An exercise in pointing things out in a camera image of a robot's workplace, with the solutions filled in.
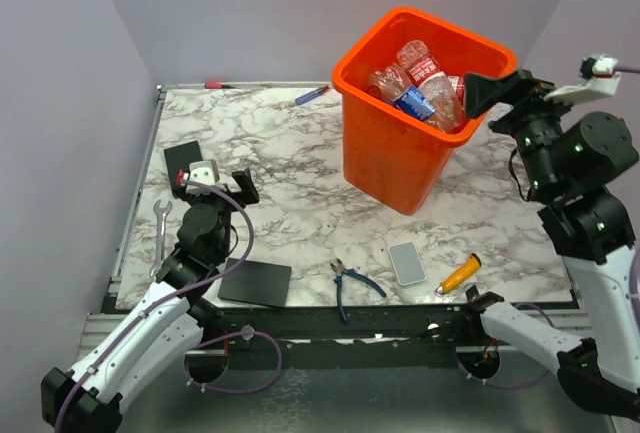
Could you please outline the clear bottle blue label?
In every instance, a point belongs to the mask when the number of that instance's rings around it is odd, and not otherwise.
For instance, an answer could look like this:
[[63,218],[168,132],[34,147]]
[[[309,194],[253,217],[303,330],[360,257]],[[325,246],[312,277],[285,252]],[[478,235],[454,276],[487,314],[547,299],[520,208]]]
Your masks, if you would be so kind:
[[436,109],[399,65],[387,66],[383,71],[383,80],[383,97],[392,106],[421,122],[427,122],[435,115]]

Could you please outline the red cap clear bottle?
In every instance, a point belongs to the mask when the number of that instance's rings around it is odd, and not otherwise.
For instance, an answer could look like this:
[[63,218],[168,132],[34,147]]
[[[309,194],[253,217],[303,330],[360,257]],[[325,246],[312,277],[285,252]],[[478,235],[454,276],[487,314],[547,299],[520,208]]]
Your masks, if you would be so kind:
[[380,70],[372,72],[367,78],[365,91],[372,97],[388,103],[390,89],[386,73]]

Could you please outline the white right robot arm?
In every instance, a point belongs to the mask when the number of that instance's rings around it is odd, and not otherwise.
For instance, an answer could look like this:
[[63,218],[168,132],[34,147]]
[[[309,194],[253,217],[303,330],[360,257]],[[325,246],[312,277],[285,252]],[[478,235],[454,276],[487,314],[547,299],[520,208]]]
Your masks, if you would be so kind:
[[469,301],[461,336],[481,344],[492,337],[536,360],[581,409],[630,420],[639,417],[639,254],[624,204],[608,184],[633,167],[638,151],[625,122],[607,112],[585,115],[563,129],[579,103],[612,95],[618,75],[556,87],[519,69],[501,77],[464,77],[465,114],[510,108],[490,123],[512,137],[530,182],[529,198],[556,253],[579,289],[592,333],[562,332],[519,311],[501,296]]

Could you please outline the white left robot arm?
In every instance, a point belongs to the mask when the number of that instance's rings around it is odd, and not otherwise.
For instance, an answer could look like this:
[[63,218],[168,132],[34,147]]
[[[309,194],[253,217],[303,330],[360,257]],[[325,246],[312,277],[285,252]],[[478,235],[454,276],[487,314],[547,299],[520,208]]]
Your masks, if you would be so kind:
[[180,173],[189,205],[174,250],[136,307],[87,356],[68,370],[51,369],[41,382],[41,408],[57,432],[114,432],[144,389],[196,345],[214,345],[221,324],[203,300],[230,254],[231,215],[259,201],[249,170],[232,174],[238,190]]

